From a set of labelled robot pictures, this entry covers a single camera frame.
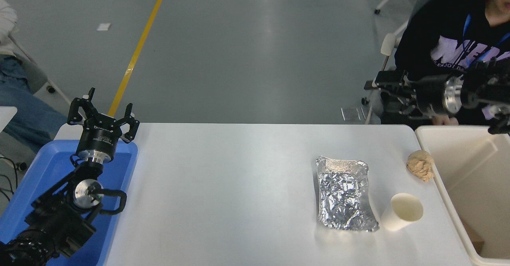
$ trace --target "paper cup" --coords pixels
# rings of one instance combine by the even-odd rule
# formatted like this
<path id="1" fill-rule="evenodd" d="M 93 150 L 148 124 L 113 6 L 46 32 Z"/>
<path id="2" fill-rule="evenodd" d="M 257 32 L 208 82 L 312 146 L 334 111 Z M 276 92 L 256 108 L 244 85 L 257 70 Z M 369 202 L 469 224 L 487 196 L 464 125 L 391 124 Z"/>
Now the paper cup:
<path id="1" fill-rule="evenodd" d="M 397 231 L 417 222 L 422 216 L 423 206 L 418 198 L 409 193 L 398 193 L 381 215 L 381 224 L 390 231 Z"/>

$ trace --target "lanyard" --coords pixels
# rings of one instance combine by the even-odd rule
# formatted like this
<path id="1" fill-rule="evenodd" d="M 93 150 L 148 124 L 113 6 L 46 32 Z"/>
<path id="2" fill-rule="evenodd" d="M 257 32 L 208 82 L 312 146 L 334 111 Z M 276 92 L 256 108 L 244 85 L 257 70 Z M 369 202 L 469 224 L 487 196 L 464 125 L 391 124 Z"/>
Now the lanyard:
<path id="1" fill-rule="evenodd" d="M 462 49 L 464 50 L 464 53 L 466 53 L 466 45 L 464 43 L 464 41 L 466 40 L 466 31 L 468 30 L 469 28 L 469 25 L 471 24 L 471 14 L 468 14 L 468 16 L 466 17 L 466 23 L 464 23 L 464 31 L 462 32 Z M 506 39 L 508 39 L 510 37 L 510 33 L 506 33 L 506 35 L 504 35 L 500 40 L 499 42 L 497 42 L 494 47 L 498 47 L 499 45 L 501 45 L 501 43 L 503 43 Z M 486 52 L 483 52 L 479 57 L 477 57 L 477 61 L 481 61 L 485 56 L 487 55 L 487 51 Z M 469 61 L 468 59 L 468 54 L 466 54 L 466 60 L 468 61 L 468 67 L 471 65 L 472 62 Z"/>

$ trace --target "robotic arm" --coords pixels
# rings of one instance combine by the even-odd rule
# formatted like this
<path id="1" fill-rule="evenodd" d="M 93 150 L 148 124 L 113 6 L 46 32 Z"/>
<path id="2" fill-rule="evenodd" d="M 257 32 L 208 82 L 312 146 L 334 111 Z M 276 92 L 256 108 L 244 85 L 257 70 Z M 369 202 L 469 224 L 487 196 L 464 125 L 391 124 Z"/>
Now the robotic arm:
<path id="1" fill-rule="evenodd" d="M 510 133 L 510 59 L 476 62 L 465 72 L 454 70 L 418 81 L 408 80 L 405 70 L 380 71 L 374 81 L 365 84 L 365 89 L 379 89 L 395 98 L 386 104 L 385 111 L 416 119 L 452 117 L 461 106 L 489 104 L 495 122 L 488 132 Z"/>
<path id="2" fill-rule="evenodd" d="M 102 188 L 97 178 L 103 164 L 113 160 L 118 139 L 131 142 L 140 122 L 131 113 L 133 104 L 127 105 L 119 120 L 98 113 L 91 103 L 93 95 L 91 88 L 88 95 L 74 99 L 69 110 L 67 123 L 83 126 L 78 148 L 71 156 L 75 169 L 31 204 L 26 230 L 7 244 L 0 242 L 0 265 L 43 266 L 61 254 L 69 258 L 95 233 L 91 223 L 97 215 L 116 215 L 124 209 L 126 193 Z M 123 134 L 120 127 L 124 124 L 130 128 Z M 104 196 L 120 197 L 119 207 L 102 209 Z"/>

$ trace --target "person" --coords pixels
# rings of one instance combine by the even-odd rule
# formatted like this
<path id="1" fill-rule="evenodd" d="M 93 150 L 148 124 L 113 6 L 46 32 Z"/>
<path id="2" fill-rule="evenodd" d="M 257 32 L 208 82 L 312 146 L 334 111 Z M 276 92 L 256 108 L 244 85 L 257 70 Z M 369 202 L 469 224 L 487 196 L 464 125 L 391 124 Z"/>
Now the person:
<path id="1" fill-rule="evenodd" d="M 51 141 L 51 135 L 58 132 L 67 118 L 33 96 L 9 38 L 17 20 L 15 10 L 5 0 L 0 0 L 0 106 L 18 108 L 4 132 L 37 153 Z"/>
<path id="2" fill-rule="evenodd" d="M 395 53 L 397 69 L 417 81 L 428 75 L 467 70 L 474 61 L 510 57 L 510 0 L 431 0 L 411 19 Z M 461 108 L 455 117 L 413 121 L 384 113 L 383 124 L 489 125 L 484 106 Z"/>

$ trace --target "chair wheel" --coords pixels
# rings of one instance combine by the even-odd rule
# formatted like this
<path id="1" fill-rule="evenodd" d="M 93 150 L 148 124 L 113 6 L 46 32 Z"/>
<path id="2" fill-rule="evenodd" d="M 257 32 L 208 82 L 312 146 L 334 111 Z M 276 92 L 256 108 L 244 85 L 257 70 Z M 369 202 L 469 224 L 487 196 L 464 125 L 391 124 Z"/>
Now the chair wheel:
<path id="1" fill-rule="evenodd" d="M 18 163 L 16 163 L 16 167 L 18 168 L 19 171 L 25 171 L 25 170 L 27 170 L 27 163 L 18 162 Z"/>
<path id="2" fill-rule="evenodd" d="M 46 90 L 47 90 L 49 93 L 54 93 L 54 92 L 56 92 L 56 91 L 57 91 L 55 88 L 53 88 L 53 86 L 47 86 L 47 87 L 46 87 Z"/>

